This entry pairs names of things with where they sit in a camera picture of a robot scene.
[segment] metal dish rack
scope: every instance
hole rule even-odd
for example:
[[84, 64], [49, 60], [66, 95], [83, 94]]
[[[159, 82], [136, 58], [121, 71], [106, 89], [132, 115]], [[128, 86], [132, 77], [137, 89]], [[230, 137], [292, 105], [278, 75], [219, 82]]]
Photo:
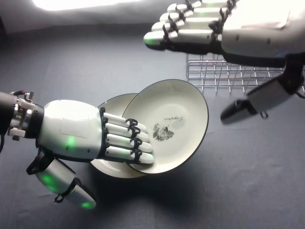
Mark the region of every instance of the metal dish rack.
[[[217, 54], [187, 54], [186, 64], [186, 80], [201, 89], [202, 93], [205, 88], [214, 88], [216, 93], [226, 89], [231, 94], [233, 89], [239, 89], [245, 94], [284, 70], [231, 64]], [[301, 87], [300, 92], [305, 93], [305, 85]]]

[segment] metal grid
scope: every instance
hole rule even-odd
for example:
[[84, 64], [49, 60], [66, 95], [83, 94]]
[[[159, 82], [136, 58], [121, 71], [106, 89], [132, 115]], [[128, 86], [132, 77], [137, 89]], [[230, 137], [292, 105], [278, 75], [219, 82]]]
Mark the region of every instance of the metal grid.
[[205, 88], [243, 90], [244, 94], [251, 88], [262, 84], [274, 76], [283, 72], [282, 68], [249, 67], [227, 63], [223, 56], [209, 55], [186, 55], [186, 80], [192, 83], [202, 92]]

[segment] plate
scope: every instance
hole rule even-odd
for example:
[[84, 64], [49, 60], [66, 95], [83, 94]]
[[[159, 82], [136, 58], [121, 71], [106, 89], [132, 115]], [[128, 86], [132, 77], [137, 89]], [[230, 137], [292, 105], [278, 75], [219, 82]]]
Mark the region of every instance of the plate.
[[[137, 93], [119, 95], [117, 97], [107, 100], [105, 103], [101, 104], [98, 108], [105, 107], [107, 113], [110, 113], [112, 115], [122, 116], [127, 105], [136, 95]], [[136, 177], [144, 176], [143, 173], [135, 171], [134, 169], [130, 168], [126, 163], [118, 163], [118, 162], [95, 159], [91, 161], [91, 164], [102, 173], [105, 173], [112, 177], [136, 178]]]
[[145, 125], [153, 147], [152, 165], [129, 166], [156, 174], [178, 167], [194, 154], [205, 136], [209, 110], [195, 86], [174, 79], [145, 88], [130, 102], [123, 117]]

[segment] robotic hand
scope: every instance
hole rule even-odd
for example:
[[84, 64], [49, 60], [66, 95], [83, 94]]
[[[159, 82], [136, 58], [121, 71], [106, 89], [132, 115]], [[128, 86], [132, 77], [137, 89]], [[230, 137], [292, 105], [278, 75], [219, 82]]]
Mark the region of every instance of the robotic hand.
[[267, 117], [266, 110], [298, 94], [304, 82], [304, 20], [305, 1], [186, 0], [169, 6], [144, 42], [154, 50], [211, 52], [235, 64], [285, 67], [223, 111], [222, 123], [230, 124], [256, 114]]
[[20, 137], [36, 139], [38, 155], [27, 173], [35, 174], [46, 188], [58, 194], [55, 202], [66, 198], [83, 208], [96, 206], [93, 194], [61, 159], [153, 163], [146, 127], [136, 120], [78, 101], [57, 100], [42, 107], [33, 104], [32, 97], [33, 92], [0, 92], [0, 151], [6, 132], [17, 141]]

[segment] bright light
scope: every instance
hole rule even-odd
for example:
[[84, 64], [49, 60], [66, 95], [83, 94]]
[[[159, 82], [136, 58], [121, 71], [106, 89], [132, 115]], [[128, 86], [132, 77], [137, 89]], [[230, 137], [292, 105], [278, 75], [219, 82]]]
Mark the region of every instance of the bright light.
[[72, 10], [96, 6], [108, 6], [122, 2], [133, 2], [140, 0], [32, 0], [34, 4], [44, 10]]

